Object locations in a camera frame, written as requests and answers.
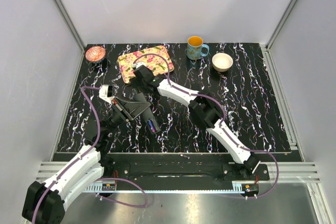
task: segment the yellow floral tray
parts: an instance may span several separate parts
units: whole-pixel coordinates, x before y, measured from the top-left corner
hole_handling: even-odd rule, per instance
[[[154,54],[161,55],[169,63],[170,71],[174,70],[174,65],[172,63],[172,60],[170,59],[167,49],[164,46],[157,46],[157,47],[143,49],[137,52],[132,52],[130,54],[122,55],[118,57],[118,63],[120,66],[122,79],[126,84],[129,84],[131,82],[130,79],[135,77],[133,73],[132,63],[136,60],[136,58],[144,54],[148,54],[148,53],[154,53]],[[155,76],[157,76],[158,74],[164,74],[168,72],[166,63],[159,57],[156,57],[154,55],[148,55],[148,56],[144,56],[137,62],[141,62],[141,61],[146,63],[146,66],[150,70],[153,71]]]

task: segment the marble pattern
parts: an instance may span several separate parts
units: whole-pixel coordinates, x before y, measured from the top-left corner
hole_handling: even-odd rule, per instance
[[[77,152],[83,144],[85,124],[93,117],[80,93],[80,86],[110,84],[115,95],[132,98],[132,88],[123,83],[117,58],[120,55],[161,44],[107,44],[107,56],[97,65],[83,61],[71,100],[57,152]],[[171,79],[194,90],[209,89],[227,111],[225,122],[247,147],[271,152],[289,152],[290,147],[277,106],[267,68],[258,44],[210,43],[207,57],[190,61],[186,44],[164,44],[174,63]],[[234,64],[224,74],[211,67],[217,52],[232,56]],[[108,117],[110,106],[98,98],[97,91],[87,91],[99,116]],[[150,135],[138,118],[111,131],[112,152],[226,152],[205,130],[189,119],[188,108],[166,97],[146,94],[162,132]]]

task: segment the mug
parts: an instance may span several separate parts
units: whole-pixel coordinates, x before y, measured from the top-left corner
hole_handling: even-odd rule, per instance
[[[202,49],[206,48],[207,52],[202,53]],[[199,36],[192,36],[188,39],[187,56],[191,60],[198,60],[201,56],[207,56],[209,54],[209,46],[203,44],[203,40]]]

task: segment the white wall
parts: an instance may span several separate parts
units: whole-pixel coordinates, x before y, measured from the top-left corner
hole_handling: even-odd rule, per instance
[[[336,217],[336,0],[300,0],[271,49],[306,159]]]
[[[62,0],[85,43],[266,43],[290,0]]]
[[[0,0],[0,10],[0,223],[19,223],[81,54],[52,0]]]

